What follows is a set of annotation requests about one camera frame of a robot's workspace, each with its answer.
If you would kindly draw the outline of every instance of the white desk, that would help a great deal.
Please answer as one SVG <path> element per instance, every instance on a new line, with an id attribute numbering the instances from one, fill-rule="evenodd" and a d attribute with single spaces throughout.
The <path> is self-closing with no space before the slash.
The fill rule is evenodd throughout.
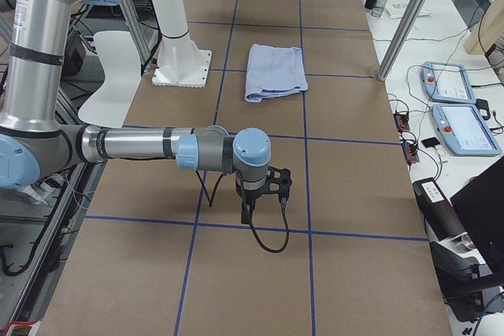
<path id="1" fill-rule="evenodd" d="M 430 12 L 427 17 L 418 17 L 413 26 L 408 39 L 444 39 L 448 36 L 456 35 L 464 31 L 466 25 L 458 14 L 451 0 L 427 0 L 424 8 Z M 372 32 L 376 54 L 381 61 L 389 46 L 388 41 L 392 39 L 395 30 L 399 25 L 400 19 L 391 19 L 387 11 L 380 18 L 372 17 L 367 14 L 369 28 Z M 406 72 L 413 65 L 422 65 L 425 61 L 450 62 L 464 65 L 467 69 L 486 68 L 489 66 L 483 56 L 469 55 L 465 52 L 463 44 L 469 37 L 469 32 L 462 32 L 460 35 L 442 42 L 435 41 L 406 41 L 397 61 L 395 62 L 389 76 L 386 80 L 387 92 L 397 96 L 397 98 L 406 102 L 410 110 L 426 110 L 426 106 L 418 100 L 412 98 L 408 93 L 406 85 Z M 423 101 L 428 100 L 420 79 L 421 68 L 411 68 L 409 71 L 409 84 L 412 94 Z M 482 85 L 488 83 L 497 83 L 498 78 L 491 68 L 481 71 L 468 71 L 469 80 L 472 85 Z M 504 88 L 489 87 L 485 89 L 475 89 L 477 98 L 488 100 L 491 110 L 497 112 L 497 119 L 504 121 Z M 395 102 L 391 103 L 392 109 L 395 109 Z M 404 106 L 398 104 L 398 109 L 404 110 Z M 490 127 L 498 126 L 492 120 L 488 121 Z M 438 136 L 435 130 L 435 124 L 431 116 L 427 113 L 411 113 L 409 125 L 411 131 L 417 136 L 418 140 Z M 501 147 L 504 147 L 504 135 L 496 136 L 496 140 Z M 430 155 L 438 160 L 439 158 L 432 149 L 426 150 Z M 443 148 L 443 172 L 437 180 L 439 186 L 450 198 L 460 190 L 469 178 L 479 175 L 484 169 L 497 161 L 500 157 L 454 157 L 446 148 Z M 411 181 L 433 177 L 435 174 L 434 162 L 419 153 L 421 162 L 413 164 L 410 170 Z M 474 328 L 471 323 L 459 323 L 447 309 L 450 314 L 450 324 L 454 335 L 459 335 L 466 327 Z M 504 315 L 497 314 L 486 316 L 482 322 L 477 336 L 497 336 L 504 334 Z"/>

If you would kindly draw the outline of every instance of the label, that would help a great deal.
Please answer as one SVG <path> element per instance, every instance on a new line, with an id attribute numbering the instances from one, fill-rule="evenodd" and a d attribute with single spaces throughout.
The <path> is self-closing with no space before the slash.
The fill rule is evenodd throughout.
<path id="1" fill-rule="evenodd" d="M 14 16 L 13 28 L 24 29 L 30 17 L 30 3 L 32 0 L 16 0 L 16 14 Z"/>
<path id="2" fill-rule="evenodd" d="M 431 181 L 429 183 L 423 183 L 422 184 L 425 193 L 428 195 L 428 197 L 431 199 L 431 202 L 440 202 L 444 200 L 443 195 L 439 192 L 438 187 Z"/>

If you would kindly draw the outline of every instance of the folded towel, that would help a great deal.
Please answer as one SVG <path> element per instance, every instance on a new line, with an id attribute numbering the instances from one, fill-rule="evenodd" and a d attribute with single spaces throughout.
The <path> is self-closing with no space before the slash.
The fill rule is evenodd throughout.
<path id="1" fill-rule="evenodd" d="M 245 100 L 261 102 L 308 90 L 302 51 L 254 44 L 250 48 L 246 69 Z"/>

